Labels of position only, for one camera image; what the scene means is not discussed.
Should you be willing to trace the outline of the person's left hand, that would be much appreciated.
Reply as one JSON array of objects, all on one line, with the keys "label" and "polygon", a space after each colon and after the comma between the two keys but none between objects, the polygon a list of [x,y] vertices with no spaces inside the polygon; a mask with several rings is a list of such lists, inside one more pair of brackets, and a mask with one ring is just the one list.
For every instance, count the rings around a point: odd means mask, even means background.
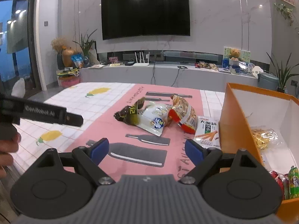
[{"label": "person's left hand", "polygon": [[11,140],[1,140],[0,142],[0,176],[4,178],[7,174],[4,169],[5,166],[10,166],[13,164],[13,156],[11,153],[16,153],[19,150],[19,143],[21,141],[20,133],[16,135]]}]

